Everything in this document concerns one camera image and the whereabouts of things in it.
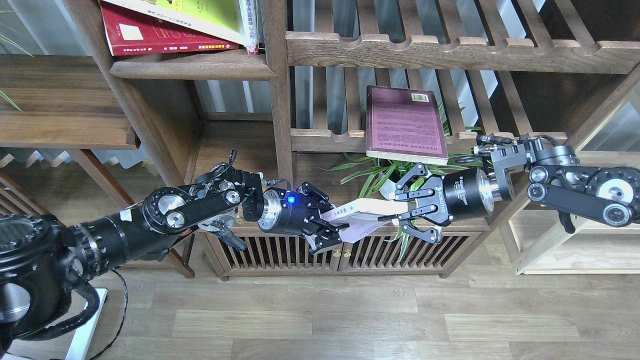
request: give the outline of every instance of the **potted plant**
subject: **potted plant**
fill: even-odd
[[[442,103],[438,105],[438,109],[440,111],[440,118],[443,119],[442,127],[444,130],[445,136],[451,135],[449,121],[446,117]],[[472,131],[482,130],[480,127],[475,127],[475,126],[469,126],[467,127],[467,129]],[[400,180],[400,178],[402,178],[415,165],[415,163],[411,161],[387,160],[387,159],[373,158],[370,156],[363,156],[361,158],[354,159],[346,152],[343,153],[343,155],[347,159],[348,161],[347,163],[338,165],[333,168],[323,169],[323,170],[338,171],[338,170],[345,170],[349,168],[361,168],[361,170],[353,172],[352,174],[340,180],[340,184],[346,184],[357,177],[367,176],[367,179],[365,180],[365,183],[362,186],[362,189],[360,190],[359,197],[370,197],[372,194],[380,192],[381,195],[384,196],[384,198],[389,199],[390,193],[394,192],[396,189],[396,182]],[[453,159],[461,156],[470,156],[470,155],[471,154],[450,153],[449,158]],[[447,172],[465,170],[468,167],[483,166],[483,164],[480,161],[478,161],[474,163],[466,163],[464,165],[460,165],[455,163],[454,160],[449,160],[449,162],[446,165],[425,164],[425,166],[427,166],[429,171],[431,171],[431,173],[433,173],[434,175],[444,175]],[[420,178],[410,186],[409,191],[417,190],[422,186],[422,184],[424,184],[424,179]],[[389,240],[389,241],[395,241],[400,237],[402,237],[402,244],[401,244],[400,252],[398,255],[398,261],[404,258],[404,255],[406,253],[406,247],[409,243],[409,235],[403,233],[402,230],[400,230],[399,228],[397,234],[391,240]]]

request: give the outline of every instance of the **purple book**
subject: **purple book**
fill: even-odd
[[[433,92],[367,86],[367,156],[445,165],[449,155]]]

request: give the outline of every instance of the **red book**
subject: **red book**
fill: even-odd
[[[449,154],[433,92],[367,86],[367,156],[445,165]]]
[[[109,49],[114,56],[221,51],[238,44],[153,16],[100,2]]]

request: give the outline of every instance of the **cabinet door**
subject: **cabinet door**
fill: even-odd
[[[439,244],[410,237],[402,259],[402,241],[395,234],[366,236],[345,243],[338,271],[356,274],[442,274],[443,268],[460,256],[480,233],[446,233]]]
[[[310,255],[309,244],[303,238],[262,235],[267,236],[239,235],[247,243],[244,251],[236,251],[208,235],[213,252],[209,256],[218,258],[224,276],[313,275],[338,270],[342,246]]]

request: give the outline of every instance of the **white paper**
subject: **white paper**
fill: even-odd
[[[120,26],[120,32],[122,33],[123,40],[144,40],[142,33],[137,26],[118,24]]]

